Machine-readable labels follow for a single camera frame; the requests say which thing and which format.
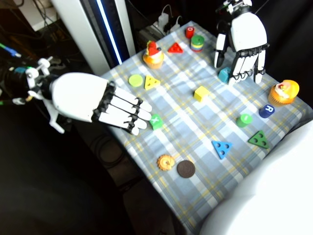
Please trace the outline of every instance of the dark floor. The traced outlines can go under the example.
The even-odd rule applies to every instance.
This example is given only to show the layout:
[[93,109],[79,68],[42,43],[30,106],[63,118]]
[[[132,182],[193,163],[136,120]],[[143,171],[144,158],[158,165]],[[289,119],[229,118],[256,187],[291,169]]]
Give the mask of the dark floor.
[[[100,123],[76,123],[76,128],[90,145],[92,140],[103,134],[104,127]],[[106,161],[112,161],[122,150],[115,141],[106,144],[101,150],[101,157]],[[136,177],[142,176],[142,172],[125,157],[116,167],[107,171],[112,176],[117,186]],[[137,235],[175,235],[171,212],[161,196],[155,191],[152,185],[143,177],[129,191],[123,194],[124,204]]]

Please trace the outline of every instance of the green triangle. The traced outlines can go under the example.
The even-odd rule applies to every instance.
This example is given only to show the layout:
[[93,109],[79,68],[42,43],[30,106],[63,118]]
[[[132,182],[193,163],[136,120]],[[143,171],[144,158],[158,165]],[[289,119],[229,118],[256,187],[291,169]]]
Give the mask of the green triangle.
[[254,136],[252,136],[248,140],[248,142],[262,148],[269,148],[268,140],[266,139],[264,132],[262,130],[258,131]]

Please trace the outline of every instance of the tablecloth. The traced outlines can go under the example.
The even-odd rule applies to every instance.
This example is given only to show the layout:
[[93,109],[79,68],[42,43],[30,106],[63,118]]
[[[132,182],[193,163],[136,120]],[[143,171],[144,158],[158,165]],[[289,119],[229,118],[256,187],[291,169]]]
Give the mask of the tablecloth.
[[[187,26],[193,26],[195,34],[204,37],[202,52],[190,49],[190,41],[184,34]],[[103,75],[148,101],[153,107],[152,114],[161,116],[162,128],[153,131],[149,126],[137,137],[118,128],[112,127],[112,131],[189,234],[199,233],[202,221],[227,193],[292,128],[312,119],[313,113],[297,98],[291,105],[275,108],[269,118],[261,118],[258,110],[268,104],[269,89],[277,81],[265,74],[260,84],[250,78],[233,87],[222,83],[217,77],[219,70],[213,67],[215,40],[198,24],[189,22],[157,42],[165,54],[160,69],[149,69],[142,61],[141,52]],[[182,54],[167,52],[174,42],[184,50]],[[222,68],[230,66],[232,58],[233,53],[228,52]],[[161,85],[148,91],[144,84],[134,88],[128,84],[133,74],[151,75],[159,79]],[[199,86],[209,90],[208,99],[202,103],[193,98]],[[250,114],[253,122],[240,128],[236,118],[243,113]],[[269,149],[247,142],[259,130],[264,131]],[[223,160],[218,157],[212,141],[232,143]],[[185,179],[177,173],[176,165],[170,171],[160,170],[157,160],[163,154],[173,156],[176,165],[182,160],[192,161],[196,173]]]

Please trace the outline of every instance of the triangle block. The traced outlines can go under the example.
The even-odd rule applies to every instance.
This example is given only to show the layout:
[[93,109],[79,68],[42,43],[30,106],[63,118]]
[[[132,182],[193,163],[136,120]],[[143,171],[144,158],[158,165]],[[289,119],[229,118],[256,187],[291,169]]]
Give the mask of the triangle block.
[[219,155],[220,159],[223,159],[227,153],[230,151],[230,148],[232,147],[232,143],[228,142],[221,142],[221,141],[212,141],[212,144]]
[[153,87],[157,87],[161,84],[161,82],[154,77],[147,75],[146,76],[146,81],[145,81],[145,89],[150,90]]
[[262,148],[269,148],[268,140],[266,139],[262,130],[258,131],[254,136],[252,136],[248,142]]
[[170,53],[183,53],[184,51],[181,49],[178,43],[174,43],[169,49]]

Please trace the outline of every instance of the yellow triangle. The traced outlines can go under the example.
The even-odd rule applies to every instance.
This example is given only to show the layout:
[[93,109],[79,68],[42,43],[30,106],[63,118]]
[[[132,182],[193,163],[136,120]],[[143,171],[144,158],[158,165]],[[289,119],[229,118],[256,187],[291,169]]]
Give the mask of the yellow triangle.
[[145,89],[146,90],[150,90],[153,87],[157,87],[158,85],[160,85],[161,82],[157,79],[155,79],[154,77],[147,75],[146,76],[146,81],[145,81]]

